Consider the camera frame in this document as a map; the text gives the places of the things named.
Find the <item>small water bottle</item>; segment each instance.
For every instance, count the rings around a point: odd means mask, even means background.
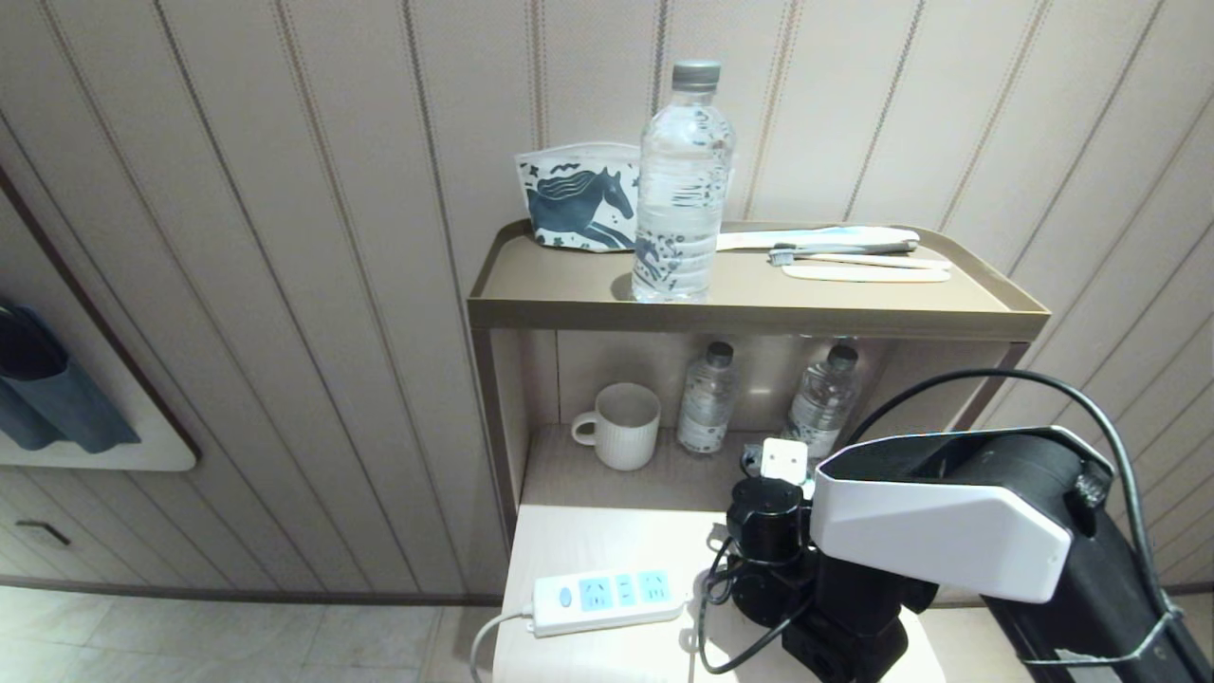
[[[713,106],[720,76],[720,62],[675,62],[671,101],[641,136],[637,301],[708,298],[733,156],[733,126]]]
[[[860,395],[858,360],[851,347],[836,345],[827,360],[811,365],[801,376],[801,387],[788,410],[781,439],[801,442],[810,448],[809,474],[830,456],[843,423]]]
[[[733,347],[713,341],[703,358],[687,368],[682,410],[679,411],[679,443],[692,454],[721,450],[725,432],[738,400],[738,371]]]

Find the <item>shelf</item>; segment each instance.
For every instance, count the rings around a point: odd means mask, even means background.
[[[830,223],[726,222],[726,232]],[[612,329],[745,334],[855,334],[900,338],[1031,341],[1049,311],[943,234],[917,229],[915,256],[951,260],[940,283],[794,279],[766,251],[721,251],[709,302],[629,300],[632,255],[537,244],[528,221],[504,227],[469,296],[473,328]]]
[[[693,457],[675,440],[673,429],[658,433],[653,460],[641,469],[619,472],[605,466],[594,449],[569,436],[569,426],[549,425],[534,431],[523,505],[586,508],[635,508],[725,512],[730,491],[742,479],[742,445],[768,434],[734,432],[709,457]]]

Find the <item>ribbed ceramic mug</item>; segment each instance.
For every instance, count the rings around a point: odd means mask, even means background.
[[[595,410],[573,421],[573,440],[594,446],[612,469],[640,469],[653,457],[659,417],[657,394],[640,385],[612,385],[595,397]],[[588,425],[594,425],[592,433],[582,432]]]

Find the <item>bottle cap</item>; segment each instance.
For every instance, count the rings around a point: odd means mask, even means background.
[[[715,92],[721,80],[721,62],[680,59],[675,62],[673,89],[681,92]]]
[[[713,368],[730,368],[730,364],[733,363],[733,347],[726,345],[725,341],[713,341],[708,346],[704,360]]]
[[[851,370],[856,368],[857,360],[860,360],[860,354],[851,347],[844,347],[843,345],[835,345],[830,348],[830,353],[827,354],[827,365],[832,370]]]

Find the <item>bottle label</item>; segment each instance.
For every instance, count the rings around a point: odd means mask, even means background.
[[[815,419],[821,411],[805,397],[798,394],[793,399],[793,408],[788,412],[788,422],[784,426],[783,439],[793,439],[810,448],[809,465],[812,468],[818,462],[830,457],[834,453],[834,444],[839,440],[841,429],[818,429],[813,427]]]
[[[693,454],[715,454],[721,450],[728,425],[703,426],[687,416],[679,416],[679,443]]]

